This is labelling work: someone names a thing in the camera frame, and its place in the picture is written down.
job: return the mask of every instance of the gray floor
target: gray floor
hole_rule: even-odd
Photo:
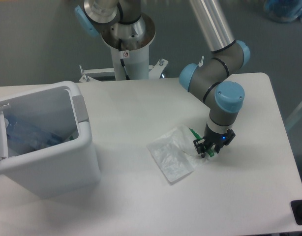
[[[142,0],[156,26],[150,63],[169,61],[168,77],[189,63],[208,60],[209,49],[186,0]],[[302,24],[268,20],[261,0],[221,0],[236,39],[250,47],[250,62],[238,73],[269,75],[285,120],[302,100]],[[109,49],[79,26],[80,0],[0,1],[0,86],[78,81],[84,69],[112,67]],[[302,175],[302,120],[289,133]]]

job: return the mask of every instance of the green tag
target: green tag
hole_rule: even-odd
[[[199,134],[197,134],[193,129],[189,128],[189,130],[192,132],[192,134],[195,136],[196,139],[202,140],[202,138],[199,136]]]
[[[214,156],[214,152],[211,149],[207,150],[207,153],[210,157]]]

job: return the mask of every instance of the metal bracket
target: metal bracket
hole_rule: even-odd
[[[168,65],[168,61],[165,59],[160,59],[156,65],[149,66],[149,79],[160,79],[165,78],[163,71]],[[79,82],[99,82],[98,80],[93,79],[92,77],[109,77],[115,76],[114,68],[104,68],[104,69],[93,69],[93,70],[83,70],[82,66],[79,65],[81,71],[81,79]]]

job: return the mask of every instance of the black object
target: black object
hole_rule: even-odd
[[[219,153],[221,148],[224,145],[229,145],[230,142],[234,139],[235,133],[232,129],[228,129],[225,134],[218,134],[213,132],[208,125],[206,125],[205,135],[202,140],[194,140],[194,145],[197,150],[197,153],[201,155],[202,158],[205,158],[207,150],[211,149],[214,146],[216,153]]]
[[[121,49],[121,43],[122,43],[122,40],[119,38],[118,39],[118,51],[121,52],[122,49]],[[126,67],[125,67],[125,62],[123,61],[123,58],[121,58],[121,66],[123,67],[123,71],[125,73],[125,76],[126,76],[126,80],[130,80],[130,77],[127,73],[127,70],[126,70]]]
[[[302,225],[302,200],[291,201],[291,208],[296,223]]]

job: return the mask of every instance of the metal stand leg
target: metal stand leg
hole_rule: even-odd
[[[168,61],[165,59],[160,59],[156,65],[150,65],[149,66],[149,79],[160,79],[164,78],[163,71],[168,65]],[[93,82],[98,81],[93,79],[92,77],[109,77],[109,76],[115,76],[115,71],[113,68],[105,68],[105,69],[94,69],[94,70],[83,70],[82,66],[79,65],[80,71],[81,71],[81,79],[79,82]]]
[[[294,109],[285,121],[285,129],[289,132],[292,127],[302,118],[302,102]]]

